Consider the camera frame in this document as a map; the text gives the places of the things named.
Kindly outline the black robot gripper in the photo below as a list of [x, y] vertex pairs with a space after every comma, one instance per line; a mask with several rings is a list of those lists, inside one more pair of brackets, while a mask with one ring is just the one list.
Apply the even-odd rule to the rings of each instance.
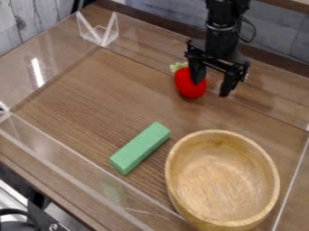
[[188, 39], [184, 55], [188, 61], [191, 82], [198, 85], [206, 77], [206, 68], [219, 69], [225, 78], [219, 96], [227, 97], [239, 82], [247, 79], [249, 59], [238, 51], [239, 41], [250, 42], [241, 36], [242, 23], [251, 24], [243, 17], [251, 0], [205, 0], [207, 16], [203, 39]]

